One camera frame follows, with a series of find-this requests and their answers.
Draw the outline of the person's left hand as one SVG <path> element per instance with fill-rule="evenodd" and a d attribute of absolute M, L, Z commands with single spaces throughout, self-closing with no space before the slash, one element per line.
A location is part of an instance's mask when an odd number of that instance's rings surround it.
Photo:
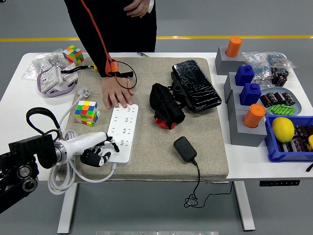
<path fill-rule="evenodd" d="M 147 13 L 151 13 L 153 6 L 153 0 L 134 0 L 124 8 L 124 11 L 128 16 L 142 18 Z"/>

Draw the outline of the person's right hand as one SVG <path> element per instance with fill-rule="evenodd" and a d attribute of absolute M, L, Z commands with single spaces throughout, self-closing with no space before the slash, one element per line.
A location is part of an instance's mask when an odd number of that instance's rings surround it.
<path fill-rule="evenodd" d="M 115 78 L 103 77 L 102 78 L 102 91 L 105 107 L 110 109 L 111 106 L 127 108 L 128 104 L 133 104 L 134 95 L 132 81 L 129 78 Z"/>

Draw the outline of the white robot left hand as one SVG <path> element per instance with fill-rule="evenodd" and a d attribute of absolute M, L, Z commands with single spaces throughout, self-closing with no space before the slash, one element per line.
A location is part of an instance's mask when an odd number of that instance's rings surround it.
<path fill-rule="evenodd" d="M 82 134 L 67 141 L 60 141 L 65 147 L 66 163 L 74 160 L 74 156 L 81 156 L 81 162 L 93 166 L 103 166 L 111 156 L 111 152 L 105 152 L 105 142 L 108 141 L 119 152 L 119 147 L 113 137 L 105 132 Z"/>

